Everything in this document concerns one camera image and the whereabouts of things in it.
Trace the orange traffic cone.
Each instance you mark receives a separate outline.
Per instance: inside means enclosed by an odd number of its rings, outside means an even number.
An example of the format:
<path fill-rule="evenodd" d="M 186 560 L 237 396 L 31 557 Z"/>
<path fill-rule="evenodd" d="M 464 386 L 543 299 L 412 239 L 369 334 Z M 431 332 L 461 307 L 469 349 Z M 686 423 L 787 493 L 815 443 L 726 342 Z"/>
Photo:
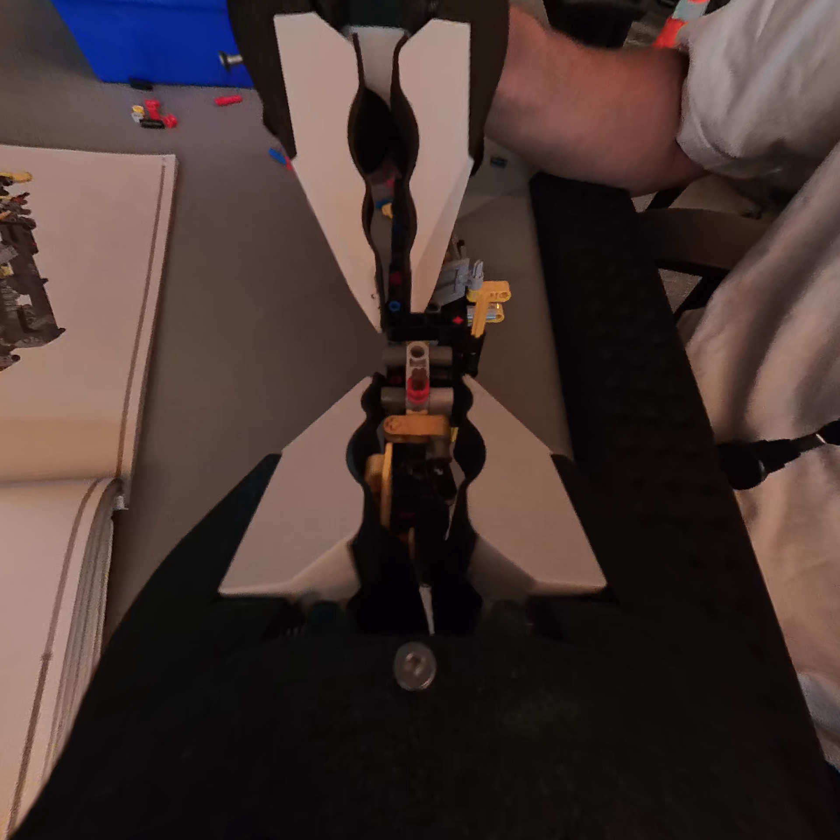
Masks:
<path fill-rule="evenodd" d="M 710 1 L 678 1 L 653 43 L 654 49 L 674 49 L 678 36 L 689 22 L 702 17 Z"/>

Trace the pile of red blue pins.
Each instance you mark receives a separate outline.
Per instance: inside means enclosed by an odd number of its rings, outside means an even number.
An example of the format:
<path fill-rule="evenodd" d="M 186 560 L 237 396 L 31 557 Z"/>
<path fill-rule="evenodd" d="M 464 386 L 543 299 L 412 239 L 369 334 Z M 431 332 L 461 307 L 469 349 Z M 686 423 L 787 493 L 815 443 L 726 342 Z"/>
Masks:
<path fill-rule="evenodd" d="M 215 96 L 213 98 L 214 109 L 238 108 L 245 101 L 240 93 Z M 173 130 L 178 126 L 178 118 L 169 112 L 161 110 L 162 105 L 158 99 L 145 99 L 142 104 L 135 104 L 131 109 L 132 121 L 146 130 Z M 279 148 L 268 149 L 269 157 L 278 165 L 292 172 L 293 164 L 291 159 Z"/>

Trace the open instruction booklet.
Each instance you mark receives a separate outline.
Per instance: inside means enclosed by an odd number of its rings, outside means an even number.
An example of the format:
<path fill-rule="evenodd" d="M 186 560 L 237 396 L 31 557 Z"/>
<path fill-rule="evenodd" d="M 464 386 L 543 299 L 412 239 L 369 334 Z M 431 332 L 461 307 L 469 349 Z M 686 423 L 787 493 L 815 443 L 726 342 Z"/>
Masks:
<path fill-rule="evenodd" d="M 101 650 L 177 161 L 3 145 L 1 823 L 43 789 Z"/>

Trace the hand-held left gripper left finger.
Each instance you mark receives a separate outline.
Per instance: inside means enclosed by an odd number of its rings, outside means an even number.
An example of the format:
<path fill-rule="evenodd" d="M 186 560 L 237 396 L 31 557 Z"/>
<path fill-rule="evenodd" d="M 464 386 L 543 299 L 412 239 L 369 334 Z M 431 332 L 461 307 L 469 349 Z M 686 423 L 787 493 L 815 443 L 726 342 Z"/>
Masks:
<path fill-rule="evenodd" d="M 366 419 L 363 378 L 284 447 L 219 585 L 225 596 L 281 596 L 301 606 L 345 606 L 360 588 L 351 543 L 364 493 L 348 446 Z"/>

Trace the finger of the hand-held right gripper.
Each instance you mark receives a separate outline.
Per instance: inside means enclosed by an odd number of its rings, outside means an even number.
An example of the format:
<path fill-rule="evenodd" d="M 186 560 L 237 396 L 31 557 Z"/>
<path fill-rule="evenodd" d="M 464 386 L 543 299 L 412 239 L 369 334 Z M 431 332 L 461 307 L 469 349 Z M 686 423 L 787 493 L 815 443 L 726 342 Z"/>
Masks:
<path fill-rule="evenodd" d="M 434 293 L 474 164 L 469 42 L 469 24 L 434 18 L 395 55 L 392 100 L 407 105 L 417 138 L 406 184 L 414 210 L 412 312 L 423 312 Z"/>
<path fill-rule="evenodd" d="M 379 333 L 382 272 L 364 216 L 368 185 L 350 142 L 364 66 L 354 41 L 318 14 L 277 14 L 273 25 L 292 136 L 281 143 L 346 284 Z"/>

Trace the blue plastic bin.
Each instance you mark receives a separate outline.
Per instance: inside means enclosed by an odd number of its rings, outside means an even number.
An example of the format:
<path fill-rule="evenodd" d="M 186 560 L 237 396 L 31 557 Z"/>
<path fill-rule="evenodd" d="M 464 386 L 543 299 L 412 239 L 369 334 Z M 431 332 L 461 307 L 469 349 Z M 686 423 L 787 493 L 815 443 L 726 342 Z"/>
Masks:
<path fill-rule="evenodd" d="M 106 82 L 252 88 L 225 1 L 55 1 L 94 73 Z"/>

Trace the partly built lego car chassis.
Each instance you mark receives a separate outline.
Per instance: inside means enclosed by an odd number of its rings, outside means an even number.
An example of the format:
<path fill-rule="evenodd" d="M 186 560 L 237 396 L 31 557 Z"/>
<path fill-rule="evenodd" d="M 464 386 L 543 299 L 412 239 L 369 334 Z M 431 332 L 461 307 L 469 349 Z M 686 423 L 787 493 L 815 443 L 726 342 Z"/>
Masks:
<path fill-rule="evenodd" d="M 504 320 L 511 287 L 507 280 L 487 279 L 484 263 L 471 260 L 464 240 L 452 234 L 429 302 L 410 311 L 406 223 L 398 217 L 396 180 L 387 185 L 388 196 L 374 203 L 391 227 L 382 321 L 384 417 L 364 479 L 381 527 L 430 585 L 449 541 L 461 483 L 453 463 L 467 412 L 464 379 L 477 374 L 487 327 Z"/>

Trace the person's right forearm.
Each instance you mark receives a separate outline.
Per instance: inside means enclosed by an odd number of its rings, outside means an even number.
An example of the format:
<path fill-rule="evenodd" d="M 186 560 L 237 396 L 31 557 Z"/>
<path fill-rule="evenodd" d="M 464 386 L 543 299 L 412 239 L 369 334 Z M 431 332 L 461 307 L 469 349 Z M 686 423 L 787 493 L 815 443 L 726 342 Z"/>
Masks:
<path fill-rule="evenodd" d="M 705 175 L 677 142 L 687 56 L 598 49 L 509 12 L 507 55 L 488 138 L 538 169 L 633 196 Z"/>

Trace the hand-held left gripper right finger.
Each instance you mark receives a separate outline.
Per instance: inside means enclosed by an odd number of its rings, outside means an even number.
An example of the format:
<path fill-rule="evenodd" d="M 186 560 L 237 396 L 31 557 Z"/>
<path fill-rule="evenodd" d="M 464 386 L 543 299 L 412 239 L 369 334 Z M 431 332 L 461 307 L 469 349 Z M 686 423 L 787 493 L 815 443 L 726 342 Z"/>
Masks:
<path fill-rule="evenodd" d="M 606 587 L 553 454 L 475 379 L 458 426 L 469 550 L 467 577 L 486 604 L 593 595 Z"/>

